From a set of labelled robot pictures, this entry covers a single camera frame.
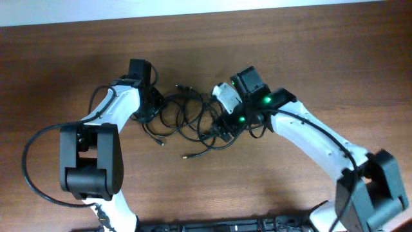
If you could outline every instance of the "white wall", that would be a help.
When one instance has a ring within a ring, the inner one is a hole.
[[[198,14],[373,0],[0,0],[0,26]]]

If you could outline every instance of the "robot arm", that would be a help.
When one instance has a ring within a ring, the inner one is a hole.
[[[113,81],[103,101],[82,121],[102,112],[100,117],[61,128],[61,188],[94,204],[91,209],[104,231],[134,232],[139,226],[120,190],[123,160],[118,135],[130,116],[148,122],[159,112],[164,99],[150,85],[150,71],[149,62],[132,59],[129,74]],[[79,156],[89,149],[97,150],[97,158]]]
[[[247,125],[264,124],[325,170],[336,186],[335,202],[310,213],[310,223],[316,230],[328,231],[337,215],[345,211],[334,231],[374,231],[407,208],[403,182],[391,154],[382,150],[374,155],[350,143],[316,119],[290,92],[271,92],[253,66],[230,79],[237,92],[227,83],[213,89],[212,95],[226,112],[213,123],[211,131],[229,140]],[[353,162],[343,150],[350,152]],[[361,177],[371,182],[366,184]]]
[[[85,123],[85,125],[116,124],[118,133],[120,133],[129,117],[139,109],[140,96],[138,89],[131,86],[118,85],[114,86],[114,89],[117,96],[110,104],[110,107],[101,117]],[[112,95],[113,91],[109,89],[103,101],[83,120],[92,117],[96,112],[100,111]],[[104,226],[104,231],[134,232],[138,227],[138,218],[127,206],[122,190],[114,194],[109,201],[103,198],[86,197],[86,199],[83,199],[83,202],[85,204],[97,203],[100,205],[100,207],[92,206],[91,209],[95,212],[99,222]]]

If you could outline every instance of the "black bracket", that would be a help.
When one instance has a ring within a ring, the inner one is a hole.
[[[239,93],[242,103],[238,104],[231,114],[223,113],[212,123],[210,128],[211,133],[224,141],[229,141],[231,136],[235,137],[240,134],[246,123],[265,123],[265,126],[274,132],[270,120],[273,113],[260,111],[278,109],[288,102],[296,102],[297,100],[295,95],[284,88],[271,92],[253,66],[237,73],[230,80]]]
[[[97,158],[79,152],[97,149]],[[123,159],[116,124],[65,126],[60,131],[60,185],[77,200],[111,197],[123,183]]]
[[[408,206],[395,158],[385,150],[368,158],[360,173],[348,171],[337,182],[335,211],[339,213],[350,194],[353,175],[371,179],[367,184],[357,181],[350,208],[341,218],[348,231],[375,231]]]
[[[110,85],[128,85],[139,89],[140,107],[134,112],[140,123],[152,121],[166,107],[163,95],[151,85],[152,64],[143,59],[130,59],[129,73],[115,79]]]

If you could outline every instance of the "black cable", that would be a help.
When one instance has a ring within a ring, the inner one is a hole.
[[[152,88],[153,86],[155,86],[155,84],[157,83],[157,80],[159,80],[159,73],[157,72],[157,69],[153,66],[152,64],[152,69],[154,71],[154,81],[150,84],[150,88]]]
[[[260,128],[264,127],[264,126],[265,126],[264,124],[259,125],[259,126],[253,126],[253,127],[252,127],[252,131],[254,131],[254,130],[258,130],[258,129],[260,129]]]
[[[260,133],[259,136],[256,136],[256,135],[253,133],[253,130],[256,130],[257,128],[260,128],[260,127],[263,127],[262,132]],[[267,127],[266,127],[265,125],[262,125],[262,126],[258,126],[257,128],[253,128],[251,125],[248,125],[248,131],[249,131],[250,136],[252,136],[252,137],[255,138],[255,139],[260,139],[260,138],[262,138],[263,135],[265,134],[265,131],[266,131],[266,128],[267,128]]]
[[[207,144],[207,143],[205,142],[205,139],[202,138],[201,133],[200,133],[200,123],[201,123],[201,118],[203,117],[203,112],[204,112],[204,110],[205,110],[205,105],[202,106],[201,114],[199,114],[199,120],[198,120],[198,124],[197,124],[197,129],[196,129],[196,131],[197,131],[197,133],[198,133],[198,138],[199,138],[200,142],[201,142],[203,145],[205,145],[206,148],[210,148],[210,149],[212,149],[212,150],[223,150],[223,149],[228,148],[228,147],[231,146],[232,144],[234,144],[234,142],[236,141],[236,139],[238,139],[240,133],[237,134],[229,143],[227,143],[227,144],[224,145],[224,146],[218,146],[218,147],[216,147],[216,146],[213,146],[213,145],[209,145],[209,144]]]
[[[309,125],[311,125],[312,127],[314,127],[315,129],[319,130],[320,132],[322,132],[325,136],[327,136],[330,140],[332,140],[345,154],[346,157],[349,158],[350,162],[352,163],[353,166],[353,178],[351,181],[351,185],[350,185],[350,194],[348,196],[348,198],[346,199],[346,202],[344,204],[343,209],[341,210],[341,212],[339,212],[339,214],[337,215],[336,219],[333,221],[329,232],[332,232],[333,229],[335,229],[335,226],[337,225],[337,223],[341,220],[341,218],[343,217],[343,215],[349,210],[350,207],[350,200],[351,200],[351,196],[353,194],[353,191],[355,190],[356,187],[356,183],[358,181],[358,166],[356,165],[355,159],[353,158],[352,154],[350,153],[350,151],[348,151],[333,135],[331,135],[329,132],[327,132],[325,129],[321,128],[320,126],[310,122],[308,119],[305,119],[303,117],[300,117],[294,113],[290,113],[284,110],[262,110],[261,112],[270,112],[270,113],[283,113],[285,115],[289,115],[291,117],[294,117],[296,119],[299,119],[300,121],[307,123]]]
[[[97,92],[99,89],[103,88],[102,86],[98,87],[95,92]],[[36,193],[38,194],[40,197],[50,201],[51,203],[60,205],[60,206],[66,206],[66,207],[70,207],[70,208],[88,208],[91,206],[96,206],[98,207],[99,205],[97,203],[91,203],[91,204],[71,204],[71,203],[67,203],[67,202],[63,202],[60,200],[56,200],[54,198],[52,198],[51,196],[43,193],[39,188],[36,187],[36,185],[32,182],[32,180],[29,177],[29,174],[27,172],[27,155],[28,155],[28,150],[30,148],[30,146],[34,143],[34,141],[40,137],[42,134],[54,130],[54,129],[58,129],[58,128],[62,128],[64,126],[73,126],[73,125],[81,125],[87,122],[91,122],[97,118],[99,118],[106,110],[107,108],[110,106],[110,104],[115,100],[116,97],[116,90],[111,87],[111,86],[105,86],[105,88],[109,88],[113,94],[110,98],[110,100],[106,103],[106,105],[102,108],[102,110],[96,112],[96,114],[88,119],[84,119],[81,121],[77,121],[77,122],[67,122],[67,123],[62,123],[62,124],[56,124],[53,126],[48,126],[40,131],[38,131],[33,137],[31,137],[29,139],[29,141],[26,143],[26,145],[24,146],[24,150],[23,150],[23,155],[21,157],[21,169],[23,172],[23,177],[24,179],[26,179],[27,184],[30,186],[30,188]]]
[[[146,134],[147,134],[150,138],[152,138],[154,141],[156,141],[157,144],[162,145],[162,146],[165,146],[165,144],[163,143],[163,141],[161,141],[160,139],[154,138],[149,132],[147,132],[147,130],[146,130],[146,128],[145,128],[144,126],[145,126],[145,124],[142,123],[143,130],[146,132]]]
[[[176,118],[174,120],[174,124],[168,124],[164,120],[164,110],[161,110],[159,113],[159,118],[160,122],[169,129],[173,129],[172,131],[168,133],[156,133],[154,132],[149,124],[145,124],[143,127],[145,133],[150,136],[150,138],[154,139],[157,142],[157,139],[155,137],[168,137],[171,136],[175,133],[179,133],[184,139],[191,141],[191,142],[204,142],[206,143],[207,140],[211,140],[210,144],[207,145],[206,149],[199,152],[199,153],[193,153],[190,155],[186,155],[182,157],[183,159],[190,159],[194,157],[199,157],[201,155],[206,154],[212,148],[214,148],[214,144],[216,142],[217,136],[211,135],[208,133],[203,133],[198,131],[198,127],[195,126],[195,124],[200,123],[200,119],[202,115],[207,111],[209,115],[212,117],[213,120],[215,120],[217,117],[219,117],[223,113],[223,108],[220,104],[218,104],[220,113],[218,113],[218,110],[212,105],[215,102],[205,102],[202,94],[197,92],[195,89],[191,87],[186,87],[186,86],[181,86],[181,85],[176,85],[176,87],[183,91],[183,93],[176,93],[170,96],[165,97],[165,104],[175,104],[178,107],[178,110],[176,112]],[[201,110],[200,112],[193,118],[189,119],[188,117],[188,112],[187,112],[187,105],[192,102],[199,102],[201,104]],[[186,134],[184,134],[183,129],[189,127],[192,131],[195,131],[198,138],[190,138]]]
[[[91,94],[91,97],[90,97],[89,107],[88,107],[88,115],[91,113],[91,105],[93,104],[93,100],[95,99],[97,92],[98,92],[99,90],[103,89],[103,88],[111,89],[112,91],[114,90],[113,87],[111,87],[111,86],[106,86],[106,85],[97,87],[97,88],[95,89],[95,91],[93,91],[93,93]]]

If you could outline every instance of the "wood grain surface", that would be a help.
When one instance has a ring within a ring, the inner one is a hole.
[[[0,40],[0,231],[98,225],[89,209],[33,194],[21,152],[37,130],[85,116],[92,91],[127,73],[130,58],[157,67],[162,93],[175,84],[209,92],[253,64],[271,89],[291,91],[343,137],[394,154],[412,200],[410,2],[7,27]],[[200,145],[174,136],[159,146],[134,122],[120,141],[122,189],[144,222],[275,215],[309,209],[335,191],[323,170],[273,133],[259,140],[244,133],[230,148],[192,160],[181,157]],[[40,189],[76,202],[59,187],[58,131],[41,137],[29,156]]]

